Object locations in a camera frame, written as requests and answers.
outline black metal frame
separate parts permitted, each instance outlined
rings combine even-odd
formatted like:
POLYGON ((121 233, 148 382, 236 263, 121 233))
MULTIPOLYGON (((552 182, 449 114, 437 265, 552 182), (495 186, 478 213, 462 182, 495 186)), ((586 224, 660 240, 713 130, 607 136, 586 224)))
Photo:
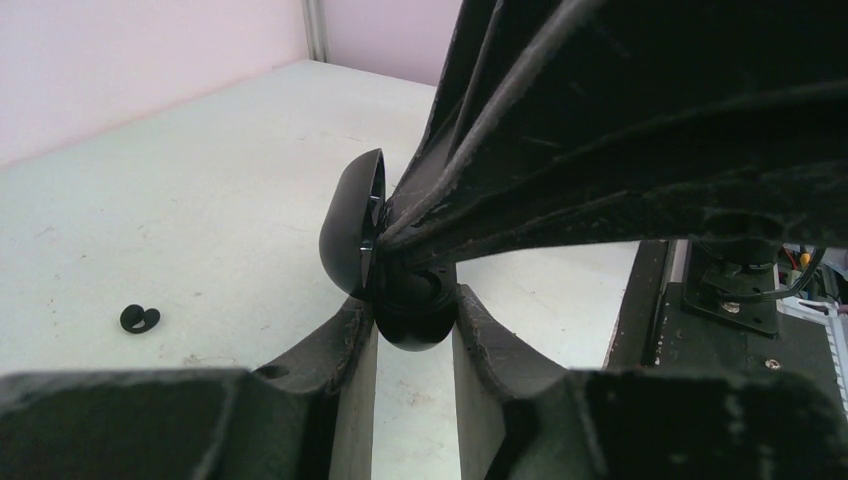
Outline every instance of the black metal frame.
MULTIPOLYGON (((569 372, 454 276, 457 261, 553 245, 848 244, 844 13, 826 0, 466 0, 393 195, 381 154, 360 157, 322 231, 325 267, 362 300, 253 374, 2 380, 0 474, 367 478, 380 312, 412 349, 454 328, 466 480, 848 477, 848 426, 809 381, 569 372)), ((666 256, 640 247, 622 307, 636 330, 661 328, 647 312, 666 256)), ((631 327, 614 367, 655 340, 625 341, 631 327)))

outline white table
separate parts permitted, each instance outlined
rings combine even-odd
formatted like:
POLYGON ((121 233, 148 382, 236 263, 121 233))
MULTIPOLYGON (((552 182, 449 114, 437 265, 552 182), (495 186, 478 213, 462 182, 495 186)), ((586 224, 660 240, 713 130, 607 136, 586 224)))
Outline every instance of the white table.
MULTIPOLYGON (((434 91, 301 62, 0 170, 0 373, 252 369, 285 351, 344 300, 317 248, 340 173, 381 147, 396 184, 434 91), (131 303, 161 323, 124 332, 131 303)), ((515 252, 459 277, 545 355, 597 368, 635 252, 515 252)), ((379 352, 373 478, 459 478, 450 342, 379 352)))

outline white tabletop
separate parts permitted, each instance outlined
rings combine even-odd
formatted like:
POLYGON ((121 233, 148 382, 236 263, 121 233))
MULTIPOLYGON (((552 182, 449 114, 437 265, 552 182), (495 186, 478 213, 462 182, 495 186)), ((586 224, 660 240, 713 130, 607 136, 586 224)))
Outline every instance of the white tabletop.
MULTIPOLYGON (((434 92, 300 62, 0 170, 0 374, 279 355, 344 300, 317 247, 340 173, 380 147, 391 189, 434 92), (132 303, 161 323, 124 332, 132 303)), ((514 252, 459 280, 545 355, 597 368, 635 252, 514 252)), ((379 352, 373 478, 459 478, 450 342, 379 352)))

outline pink wall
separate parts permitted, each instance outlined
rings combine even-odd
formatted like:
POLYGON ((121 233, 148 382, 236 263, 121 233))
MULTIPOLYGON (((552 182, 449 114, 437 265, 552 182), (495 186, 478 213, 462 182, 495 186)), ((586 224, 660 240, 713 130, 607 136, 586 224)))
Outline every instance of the pink wall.
POLYGON ((0 0, 0 166, 306 56, 301 0, 0 0))
POLYGON ((329 61, 435 85, 462 0, 324 0, 329 61))

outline black cable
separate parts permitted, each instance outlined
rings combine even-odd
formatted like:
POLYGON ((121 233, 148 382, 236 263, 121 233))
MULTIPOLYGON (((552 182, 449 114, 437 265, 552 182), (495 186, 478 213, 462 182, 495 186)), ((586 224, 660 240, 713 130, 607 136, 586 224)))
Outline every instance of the black cable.
POLYGON ((826 248, 816 248, 816 251, 813 252, 813 257, 810 259, 810 263, 807 264, 807 268, 804 269, 804 273, 798 277, 798 280, 792 284, 791 287, 785 290, 772 290, 770 292, 760 292, 760 293, 752 293, 746 295, 736 295, 732 293, 724 293, 719 292, 719 298, 724 302, 735 302, 735 303, 760 303, 760 302, 773 302, 775 300, 780 300, 781 298, 789 298, 798 295, 798 293, 810 283, 810 280, 813 279, 813 275, 816 273, 816 269, 819 268, 822 259, 824 258, 824 252, 827 250, 826 248))

